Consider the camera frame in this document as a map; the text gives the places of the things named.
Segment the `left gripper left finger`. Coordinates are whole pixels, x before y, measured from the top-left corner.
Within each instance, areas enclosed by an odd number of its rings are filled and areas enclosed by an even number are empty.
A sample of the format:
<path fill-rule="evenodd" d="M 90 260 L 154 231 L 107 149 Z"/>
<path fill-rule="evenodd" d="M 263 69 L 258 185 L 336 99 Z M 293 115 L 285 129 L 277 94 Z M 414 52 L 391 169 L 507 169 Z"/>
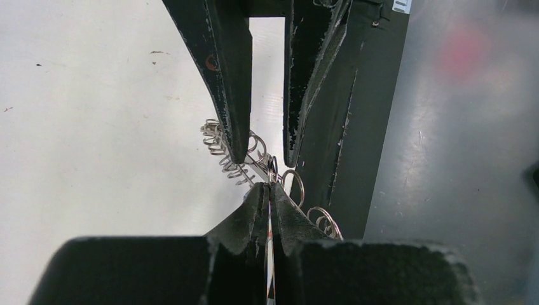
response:
<path fill-rule="evenodd" d="M 203 236 L 85 236 L 52 256 L 31 304 L 265 304 L 258 182 Z"/>

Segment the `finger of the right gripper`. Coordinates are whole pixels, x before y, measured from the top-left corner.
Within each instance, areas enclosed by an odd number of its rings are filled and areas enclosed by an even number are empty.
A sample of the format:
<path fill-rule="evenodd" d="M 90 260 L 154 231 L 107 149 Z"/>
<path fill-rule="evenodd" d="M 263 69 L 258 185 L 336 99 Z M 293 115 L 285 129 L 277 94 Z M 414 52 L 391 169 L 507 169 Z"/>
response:
<path fill-rule="evenodd" d="M 310 109 L 346 36 L 351 1 L 290 1 L 285 14 L 283 155 L 297 165 Z"/>
<path fill-rule="evenodd" d="M 243 163 L 250 131 L 252 35 L 239 1 L 163 4 L 207 87 L 231 159 Z"/>

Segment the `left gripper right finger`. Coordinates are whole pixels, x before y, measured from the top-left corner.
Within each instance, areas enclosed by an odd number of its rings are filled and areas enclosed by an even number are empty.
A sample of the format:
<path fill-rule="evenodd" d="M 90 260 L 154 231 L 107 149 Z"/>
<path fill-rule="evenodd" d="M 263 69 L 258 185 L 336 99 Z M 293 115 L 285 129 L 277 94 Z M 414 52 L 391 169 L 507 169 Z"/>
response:
<path fill-rule="evenodd" d="M 454 251 L 424 241 L 328 237 L 269 185 L 277 304 L 481 304 Z"/>

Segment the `metal disc keyring holder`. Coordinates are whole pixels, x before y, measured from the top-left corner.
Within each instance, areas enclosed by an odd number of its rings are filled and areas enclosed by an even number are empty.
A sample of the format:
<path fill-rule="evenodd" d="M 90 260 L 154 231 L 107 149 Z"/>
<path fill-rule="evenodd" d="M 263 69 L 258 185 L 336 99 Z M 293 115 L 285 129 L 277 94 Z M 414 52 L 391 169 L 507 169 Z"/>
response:
<path fill-rule="evenodd" d="M 249 132 L 245 160 L 236 164 L 216 119 L 200 128 L 210 154 L 221 157 L 219 166 L 236 185 L 248 185 L 242 204 L 208 232 L 242 262 L 255 287 L 258 304 L 296 304 L 289 256 L 300 241 L 342 240 L 340 228 L 322 207 L 302 211 L 305 188 L 293 169 L 278 172 L 276 158 L 265 142 Z"/>

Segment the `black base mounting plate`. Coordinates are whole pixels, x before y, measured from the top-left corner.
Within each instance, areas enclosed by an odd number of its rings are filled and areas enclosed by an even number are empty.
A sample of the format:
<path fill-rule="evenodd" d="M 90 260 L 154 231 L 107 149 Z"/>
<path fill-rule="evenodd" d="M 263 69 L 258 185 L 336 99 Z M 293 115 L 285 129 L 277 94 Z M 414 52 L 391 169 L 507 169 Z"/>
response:
<path fill-rule="evenodd" d="M 326 209 L 343 236 L 364 236 L 409 15 L 354 1 L 346 36 L 306 122 L 297 171 L 304 211 Z"/>

